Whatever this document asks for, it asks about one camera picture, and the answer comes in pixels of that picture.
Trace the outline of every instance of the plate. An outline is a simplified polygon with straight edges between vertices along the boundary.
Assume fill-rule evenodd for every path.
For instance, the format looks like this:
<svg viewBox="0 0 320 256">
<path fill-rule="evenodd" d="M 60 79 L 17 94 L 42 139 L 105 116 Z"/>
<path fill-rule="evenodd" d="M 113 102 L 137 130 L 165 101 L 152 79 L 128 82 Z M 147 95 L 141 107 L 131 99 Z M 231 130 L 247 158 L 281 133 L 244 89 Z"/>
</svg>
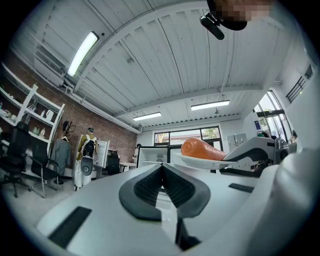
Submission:
<svg viewBox="0 0 320 256">
<path fill-rule="evenodd" d="M 207 170 L 219 170 L 221 168 L 225 168 L 230 165 L 234 165 L 237 162 L 229 162 L 229 161 L 215 161 L 208 159 L 201 159 L 191 156 L 182 155 L 181 153 L 175 153 L 181 160 L 190 167 L 207 169 Z"/>
</svg>

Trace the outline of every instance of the ceiling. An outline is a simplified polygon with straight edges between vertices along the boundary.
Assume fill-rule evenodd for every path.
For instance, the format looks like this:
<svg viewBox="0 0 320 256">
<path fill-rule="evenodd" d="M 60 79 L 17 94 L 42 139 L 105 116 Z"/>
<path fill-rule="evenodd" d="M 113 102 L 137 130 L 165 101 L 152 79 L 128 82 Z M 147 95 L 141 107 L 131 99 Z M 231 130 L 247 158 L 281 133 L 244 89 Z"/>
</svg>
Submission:
<svg viewBox="0 0 320 256">
<path fill-rule="evenodd" d="M 68 68 L 94 31 L 100 39 L 76 76 L 65 79 L 73 93 L 135 128 L 245 117 L 279 74 L 290 35 L 268 17 L 242 31 L 220 27 L 225 38 L 219 41 L 200 24 L 207 8 L 206 1 L 49 0 L 30 14 L 11 46 L 31 64 L 42 46 Z M 219 114 L 191 111 L 222 95 L 230 104 L 218 107 Z M 162 116 L 132 119 L 155 112 Z"/>
</svg>

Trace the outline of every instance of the fluorescent light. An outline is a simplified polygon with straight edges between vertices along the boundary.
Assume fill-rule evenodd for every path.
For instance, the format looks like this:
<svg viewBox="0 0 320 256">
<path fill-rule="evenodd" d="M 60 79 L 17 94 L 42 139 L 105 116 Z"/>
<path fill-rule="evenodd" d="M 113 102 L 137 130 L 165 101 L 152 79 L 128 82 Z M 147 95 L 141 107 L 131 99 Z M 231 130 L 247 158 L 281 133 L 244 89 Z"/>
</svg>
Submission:
<svg viewBox="0 0 320 256">
<path fill-rule="evenodd" d="M 227 106 L 227 105 L 229 105 L 229 103 L 230 103 L 230 100 L 223 100 L 223 101 L 199 104 L 199 105 L 191 106 L 191 110 L 192 111 L 193 110 L 203 110 L 203 109 L 208 109 L 208 108 Z"/>
<path fill-rule="evenodd" d="M 133 118 L 134 121 L 140 121 L 143 119 L 149 119 L 149 118 L 156 118 L 156 117 L 161 117 L 162 114 L 160 112 L 157 113 L 153 113 L 153 114 L 146 114 L 146 115 L 142 115 L 142 116 L 138 116 Z"/>
<path fill-rule="evenodd" d="M 68 75 L 74 77 L 82 60 L 86 56 L 86 54 L 89 52 L 91 47 L 98 41 L 99 36 L 95 32 L 90 32 L 82 44 L 80 45 L 79 49 L 76 51 L 76 54 L 71 62 L 71 65 L 68 70 Z"/>
</svg>

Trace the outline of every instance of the orange vegetable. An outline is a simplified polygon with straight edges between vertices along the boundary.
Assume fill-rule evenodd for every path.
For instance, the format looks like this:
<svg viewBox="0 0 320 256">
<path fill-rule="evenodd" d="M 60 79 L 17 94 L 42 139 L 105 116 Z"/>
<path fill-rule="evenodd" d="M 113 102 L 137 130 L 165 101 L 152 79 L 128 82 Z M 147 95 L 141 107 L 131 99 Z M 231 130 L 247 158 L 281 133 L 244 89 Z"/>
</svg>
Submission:
<svg viewBox="0 0 320 256">
<path fill-rule="evenodd" d="M 184 156 L 192 158 L 215 161 L 221 161 L 226 156 L 225 152 L 210 146 L 208 143 L 198 138 L 187 139 L 181 147 L 181 153 Z"/>
</svg>

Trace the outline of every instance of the pixelated area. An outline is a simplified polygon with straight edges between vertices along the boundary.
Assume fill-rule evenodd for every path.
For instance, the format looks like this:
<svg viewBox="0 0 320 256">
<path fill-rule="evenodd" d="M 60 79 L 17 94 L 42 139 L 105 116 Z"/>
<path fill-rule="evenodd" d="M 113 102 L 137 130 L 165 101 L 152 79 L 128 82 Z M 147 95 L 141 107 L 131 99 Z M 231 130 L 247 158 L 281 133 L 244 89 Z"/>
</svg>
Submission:
<svg viewBox="0 0 320 256">
<path fill-rule="evenodd" d="M 225 21 L 251 21 L 269 15 L 274 0 L 213 0 L 216 15 Z"/>
</svg>

